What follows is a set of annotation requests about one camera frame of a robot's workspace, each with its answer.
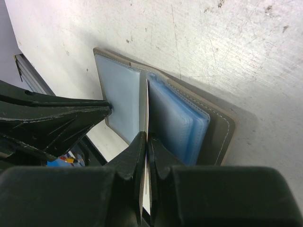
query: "wallet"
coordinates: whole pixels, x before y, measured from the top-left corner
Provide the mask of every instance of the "wallet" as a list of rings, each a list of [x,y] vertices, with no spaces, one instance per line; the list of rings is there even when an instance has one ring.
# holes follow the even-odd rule
[[[161,70],[108,50],[93,52],[103,99],[112,105],[106,124],[127,144],[139,131],[156,133],[186,165],[224,162],[237,127],[232,115]]]

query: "blue object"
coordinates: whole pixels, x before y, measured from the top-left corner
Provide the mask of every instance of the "blue object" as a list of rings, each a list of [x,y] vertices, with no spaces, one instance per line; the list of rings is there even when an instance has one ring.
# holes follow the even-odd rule
[[[148,76],[150,131],[186,165],[195,165],[210,116],[168,87],[155,74]]]

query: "white table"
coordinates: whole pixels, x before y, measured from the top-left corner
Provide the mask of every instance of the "white table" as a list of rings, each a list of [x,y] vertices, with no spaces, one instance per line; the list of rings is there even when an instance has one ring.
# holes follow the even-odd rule
[[[303,208],[300,0],[6,0],[20,50],[58,96],[101,99],[92,49],[170,72],[239,119],[227,165],[271,166]],[[89,133],[111,160],[126,144]]]

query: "open wallet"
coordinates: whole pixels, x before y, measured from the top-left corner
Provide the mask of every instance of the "open wallet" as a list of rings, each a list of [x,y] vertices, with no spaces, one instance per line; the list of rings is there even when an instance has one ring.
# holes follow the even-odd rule
[[[186,165],[224,162],[237,128],[233,116],[163,71],[107,50],[93,52],[103,98],[112,105],[106,124],[127,144],[139,131],[152,132]]]

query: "dark stain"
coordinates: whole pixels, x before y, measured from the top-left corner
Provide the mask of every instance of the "dark stain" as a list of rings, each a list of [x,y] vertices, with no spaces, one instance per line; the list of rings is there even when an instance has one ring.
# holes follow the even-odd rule
[[[267,6],[267,8],[265,9],[265,13],[268,13],[272,9],[272,7],[272,5]]]
[[[221,8],[223,4],[224,4],[224,0],[220,0],[218,4],[218,8]]]
[[[286,30],[286,29],[288,29],[288,28],[289,28],[289,26],[288,26],[288,25],[284,26],[284,27],[283,27],[283,32],[282,32],[282,33],[284,33],[284,32],[285,32],[285,30]]]

